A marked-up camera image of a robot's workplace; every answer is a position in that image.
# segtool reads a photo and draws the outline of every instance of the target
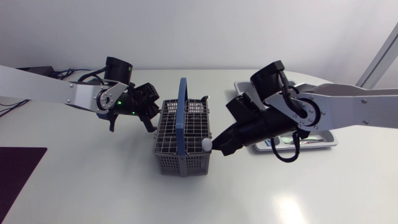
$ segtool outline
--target gray plastic basket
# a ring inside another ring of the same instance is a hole
[[[186,85],[182,78],[178,99],[165,100],[162,105],[154,154],[165,175],[208,173],[211,151],[206,152],[201,146],[204,138],[211,138],[207,101],[188,99]]]

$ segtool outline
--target white ball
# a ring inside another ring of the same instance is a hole
[[[205,138],[201,141],[201,147],[203,148],[204,151],[208,152],[213,147],[213,144],[211,143],[210,139]]]

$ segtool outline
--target white table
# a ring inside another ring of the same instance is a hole
[[[254,72],[138,70],[132,82],[152,83],[161,105],[177,98],[187,77],[188,97],[210,95],[215,138],[234,122],[225,107],[233,82]],[[297,83],[324,83],[286,74]],[[137,117],[119,116],[111,133],[94,113],[31,101],[1,118],[0,127],[1,146],[48,148],[4,224],[398,223],[398,129],[337,129],[338,146],[304,151],[291,164],[254,147],[227,157],[213,151],[208,175],[181,178],[160,175],[154,134]]]

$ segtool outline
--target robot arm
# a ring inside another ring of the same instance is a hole
[[[131,64],[108,57],[106,67],[98,71],[105,72],[102,85],[66,82],[0,66],[0,96],[64,103],[92,111],[99,118],[109,120],[111,131],[119,114],[138,116],[148,132],[153,132],[156,127],[150,119],[159,112],[154,103],[159,96],[150,83],[135,88],[130,83],[131,69]]]
[[[311,131],[343,128],[352,125],[398,128],[398,90],[365,90],[356,86],[301,84],[288,86],[281,61],[274,62],[251,77],[261,101],[268,106],[260,110],[246,94],[237,96],[226,106],[236,123],[214,141],[213,149],[225,156],[243,146],[294,132],[296,160],[299,138]]]

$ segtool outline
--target blue basket handle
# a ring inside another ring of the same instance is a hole
[[[188,100],[187,78],[181,78],[180,89],[178,90],[177,101],[177,119],[175,121],[175,134],[177,138],[177,153],[179,156],[185,156],[185,102]]]

